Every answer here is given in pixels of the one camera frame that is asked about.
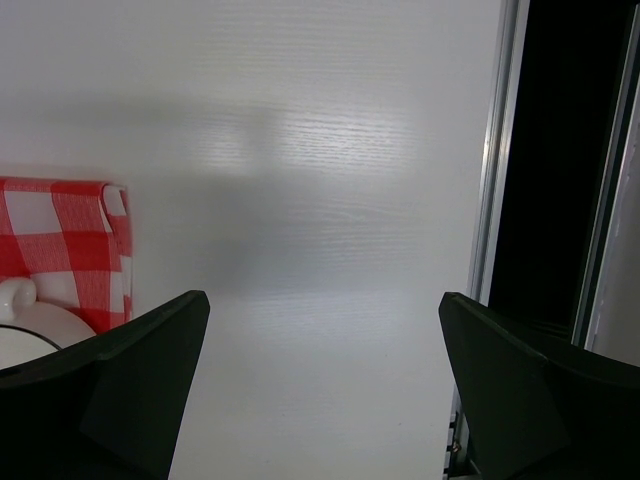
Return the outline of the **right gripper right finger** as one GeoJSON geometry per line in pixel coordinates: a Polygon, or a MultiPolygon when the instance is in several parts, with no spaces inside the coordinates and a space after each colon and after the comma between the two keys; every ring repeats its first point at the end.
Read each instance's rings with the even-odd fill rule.
{"type": "Polygon", "coordinates": [[[438,313],[482,478],[638,478],[638,367],[460,293],[438,313]]]}

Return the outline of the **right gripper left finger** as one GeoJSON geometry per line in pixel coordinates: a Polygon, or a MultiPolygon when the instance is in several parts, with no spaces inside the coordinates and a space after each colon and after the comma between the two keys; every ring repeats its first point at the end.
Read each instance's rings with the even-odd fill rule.
{"type": "Polygon", "coordinates": [[[4,479],[166,479],[210,304],[191,290],[1,372],[4,479]]]}

